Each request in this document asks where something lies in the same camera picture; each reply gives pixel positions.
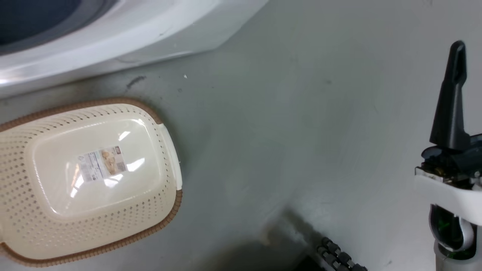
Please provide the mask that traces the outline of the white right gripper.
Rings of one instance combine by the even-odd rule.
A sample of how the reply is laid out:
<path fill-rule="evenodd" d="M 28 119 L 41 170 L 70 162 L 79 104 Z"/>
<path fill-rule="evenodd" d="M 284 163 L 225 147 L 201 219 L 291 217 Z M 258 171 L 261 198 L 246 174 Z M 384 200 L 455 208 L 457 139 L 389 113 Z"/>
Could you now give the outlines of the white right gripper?
<path fill-rule="evenodd" d="M 424 161 L 415 168 L 414 188 L 430 204 L 480 226 L 481 134 L 470 138 L 464 128 L 462 88 L 467 75 L 465 43 L 455 41 L 429 138 L 438 146 L 423 150 Z"/>

